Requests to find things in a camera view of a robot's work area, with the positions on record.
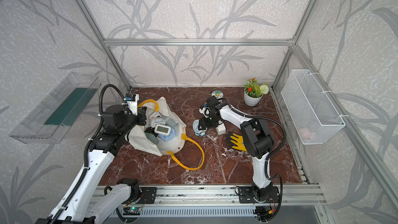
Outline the white rectangular alarm clock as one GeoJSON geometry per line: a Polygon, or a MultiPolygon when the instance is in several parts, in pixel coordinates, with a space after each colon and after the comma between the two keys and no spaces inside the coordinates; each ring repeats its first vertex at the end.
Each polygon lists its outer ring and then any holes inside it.
{"type": "Polygon", "coordinates": [[[224,134],[226,133],[225,124],[222,123],[222,124],[218,125],[218,126],[216,127],[216,131],[217,131],[217,134],[218,134],[218,135],[224,135],[224,134]]]}

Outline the blue round alarm clock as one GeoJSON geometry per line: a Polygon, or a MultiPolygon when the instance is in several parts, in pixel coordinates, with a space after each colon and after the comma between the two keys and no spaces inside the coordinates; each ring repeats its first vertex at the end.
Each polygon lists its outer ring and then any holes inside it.
{"type": "Polygon", "coordinates": [[[197,119],[192,124],[196,136],[205,136],[207,128],[201,119],[197,119]]]}

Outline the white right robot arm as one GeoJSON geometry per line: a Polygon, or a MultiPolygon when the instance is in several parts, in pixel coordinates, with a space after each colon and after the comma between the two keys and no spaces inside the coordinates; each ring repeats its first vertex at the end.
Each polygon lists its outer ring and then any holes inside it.
{"type": "Polygon", "coordinates": [[[246,114],[233,107],[228,99],[217,99],[215,96],[206,100],[206,103],[200,108],[200,113],[204,117],[199,120],[199,131],[205,131],[208,128],[224,128],[226,121],[240,129],[242,144],[252,156],[254,199],[258,202],[265,202],[274,189],[272,181],[280,176],[280,174],[271,176],[270,165],[271,157],[285,145],[287,140],[283,125],[274,119],[246,114]],[[275,138],[268,122],[278,125],[283,132],[282,142],[276,148],[273,148],[275,138]]]}

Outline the white digital LCD clock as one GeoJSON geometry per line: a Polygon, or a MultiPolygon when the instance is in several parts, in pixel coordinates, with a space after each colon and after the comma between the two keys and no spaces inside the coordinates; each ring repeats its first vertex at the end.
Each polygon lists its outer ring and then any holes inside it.
{"type": "Polygon", "coordinates": [[[169,136],[171,133],[172,127],[168,125],[163,125],[163,124],[158,124],[154,128],[155,133],[163,135],[163,136],[169,136]]]}

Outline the white canvas bag yellow handles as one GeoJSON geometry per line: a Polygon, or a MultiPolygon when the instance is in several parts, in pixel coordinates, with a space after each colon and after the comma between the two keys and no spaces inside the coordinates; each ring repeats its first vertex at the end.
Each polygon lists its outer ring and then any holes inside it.
{"type": "Polygon", "coordinates": [[[186,134],[186,124],[170,109],[166,98],[148,99],[140,104],[139,95],[125,97],[128,110],[137,117],[139,110],[144,110],[144,122],[136,125],[126,135],[127,142],[135,149],[157,156],[169,155],[182,168],[190,171],[201,169],[205,161],[203,148],[186,134]],[[195,144],[202,153],[198,167],[190,168],[181,163],[175,154],[182,151],[185,142],[195,144]]]}

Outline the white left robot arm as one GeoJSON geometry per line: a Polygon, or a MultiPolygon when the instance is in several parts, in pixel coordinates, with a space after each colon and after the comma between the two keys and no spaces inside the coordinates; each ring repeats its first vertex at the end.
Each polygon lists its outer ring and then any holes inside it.
{"type": "Polygon", "coordinates": [[[57,207],[38,224],[102,224],[121,204],[137,201],[142,191],[137,179],[123,178],[117,185],[90,207],[90,200],[121,147],[127,142],[130,131],[146,124],[146,108],[139,107],[139,96],[127,93],[123,102],[103,108],[103,97],[108,88],[120,90],[107,84],[101,90],[98,101],[100,123],[84,149],[84,164],[57,207]]]}

